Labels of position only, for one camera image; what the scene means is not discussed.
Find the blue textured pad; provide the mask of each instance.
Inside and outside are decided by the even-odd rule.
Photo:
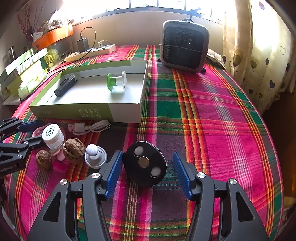
[[[188,200],[190,200],[193,195],[190,188],[190,180],[184,169],[181,159],[176,152],[173,154],[173,166],[178,176],[183,194],[187,197]]]
[[[106,199],[109,199],[114,194],[115,187],[119,178],[119,174],[122,168],[122,152],[117,156],[116,161],[112,167],[112,170],[108,176],[107,184],[106,184]]]

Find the blue gripper pad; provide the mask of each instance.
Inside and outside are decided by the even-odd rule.
[[[107,166],[105,171],[102,170],[104,169],[104,166],[101,168],[104,173],[101,181],[101,187],[99,189],[99,195],[102,195],[102,199],[104,201],[107,201],[114,194],[122,168],[122,154],[123,153],[121,151],[116,151],[111,161],[104,164]]]
[[[188,200],[193,201],[199,193],[196,186],[196,168],[180,157],[177,152],[173,154],[173,166],[181,185],[183,194]]]

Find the silver screw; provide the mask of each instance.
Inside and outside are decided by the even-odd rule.
[[[94,172],[91,177],[92,178],[98,178],[100,176],[100,174],[98,172]]]
[[[237,180],[235,180],[234,178],[231,178],[230,180],[229,180],[229,182],[231,183],[231,184],[237,184]]]
[[[199,173],[197,174],[197,176],[198,176],[199,178],[204,178],[204,177],[205,177],[205,174],[204,174],[203,172],[199,172]]]
[[[67,184],[67,182],[68,182],[68,180],[67,179],[62,179],[62,180],[60,180],[60,184],[61,185],[65,185],[65,184]]]

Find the walnut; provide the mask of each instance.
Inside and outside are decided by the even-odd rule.
[[[66,159],[74,164],[84,161],[85,146],[77,138],[70,138],[63,144]]]
[[[36,163],[41,171],[49,172],[52,168],[51,155],[45,150],[40,150],[36,154]]]

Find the space heater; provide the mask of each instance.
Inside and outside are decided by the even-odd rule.
[[[160,61],[163,65],[189,72],[205,72],[209,31],[191,19],[163,23]]]

